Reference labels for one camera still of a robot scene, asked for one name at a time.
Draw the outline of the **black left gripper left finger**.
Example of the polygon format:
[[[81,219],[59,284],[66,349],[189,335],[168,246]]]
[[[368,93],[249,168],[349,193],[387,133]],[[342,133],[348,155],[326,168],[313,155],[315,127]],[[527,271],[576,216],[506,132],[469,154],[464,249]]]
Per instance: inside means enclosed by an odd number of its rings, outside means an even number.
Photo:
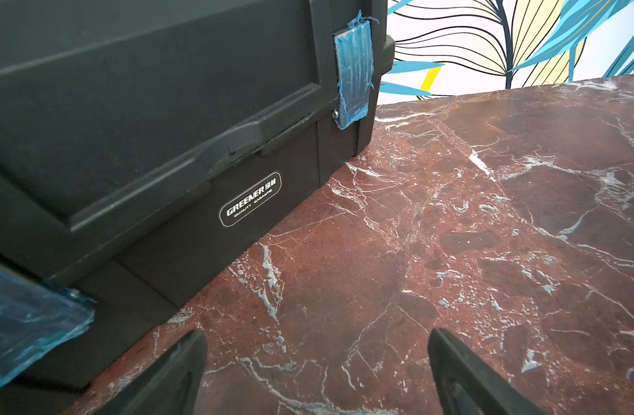
[[[97,412],[192,414],[207,354],[204,333],[190,331]]]

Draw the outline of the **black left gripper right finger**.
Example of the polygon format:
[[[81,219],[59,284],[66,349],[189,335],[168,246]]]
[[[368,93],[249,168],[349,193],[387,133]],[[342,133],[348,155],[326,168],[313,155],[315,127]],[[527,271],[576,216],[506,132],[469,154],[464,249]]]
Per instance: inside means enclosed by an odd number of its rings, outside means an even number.
[[[448,330],[431,330],[428,355],[445,414],[543,413]]]

